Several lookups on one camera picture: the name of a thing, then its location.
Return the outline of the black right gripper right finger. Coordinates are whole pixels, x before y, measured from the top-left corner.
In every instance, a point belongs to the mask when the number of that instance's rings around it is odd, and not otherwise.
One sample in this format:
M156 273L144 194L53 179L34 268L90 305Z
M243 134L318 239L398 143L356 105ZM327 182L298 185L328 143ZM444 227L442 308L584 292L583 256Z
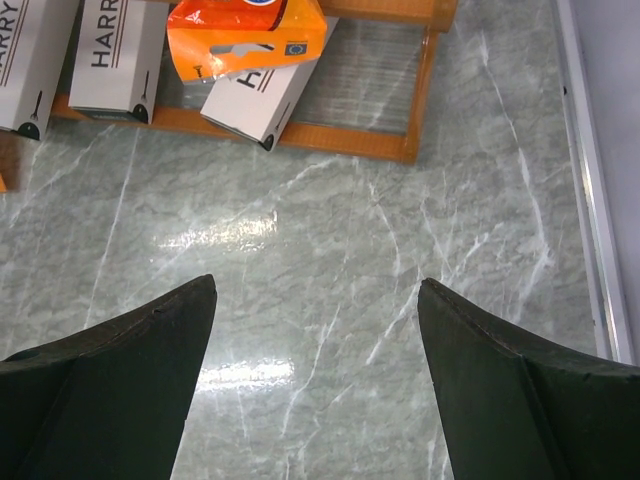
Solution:
M638 367L549 341L432 278L417 309L455 478L638 478Z

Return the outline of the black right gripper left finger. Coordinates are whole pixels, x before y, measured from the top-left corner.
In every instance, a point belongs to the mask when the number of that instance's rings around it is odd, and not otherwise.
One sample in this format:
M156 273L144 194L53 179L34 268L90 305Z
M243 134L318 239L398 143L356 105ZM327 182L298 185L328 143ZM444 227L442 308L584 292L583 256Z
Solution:
M214 278L203 275L4 359L2 477L169 478L216 303Z

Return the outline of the white Harry's razor box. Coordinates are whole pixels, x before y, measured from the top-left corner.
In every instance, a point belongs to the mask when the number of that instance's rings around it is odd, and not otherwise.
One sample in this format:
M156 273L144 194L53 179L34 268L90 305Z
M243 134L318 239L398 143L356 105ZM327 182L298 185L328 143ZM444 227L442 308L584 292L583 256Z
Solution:
M213 84L200 115L270 151L278 143L316 65L313 60L222 77Z
M46 131L79 2L1 2L1 129L39 140Z
M170 5L86 1L69 107L104 121L152 120Z

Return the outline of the orange wooden shelf rack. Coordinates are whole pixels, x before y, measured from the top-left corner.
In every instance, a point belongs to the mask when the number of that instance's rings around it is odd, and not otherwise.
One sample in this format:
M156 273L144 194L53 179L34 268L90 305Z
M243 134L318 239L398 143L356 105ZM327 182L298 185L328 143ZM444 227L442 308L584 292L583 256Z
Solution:
M279 144L327 153L375 158L406 165L414 165L420 147L425 109L428 101L431 74L434 67L438 36L450 30L458 1L319 1L328 16L372 20L390 23L416 24L424 27L421 54L416 72L407 132L379 133L336 126L290 122L284 128ZM53 117L90 120L68 106L69 95L56 94L52 106ZM168 106L156 107L151 124L115 121L119 125L151 130L204 135L214 138L240 137L214 126L195 110Z

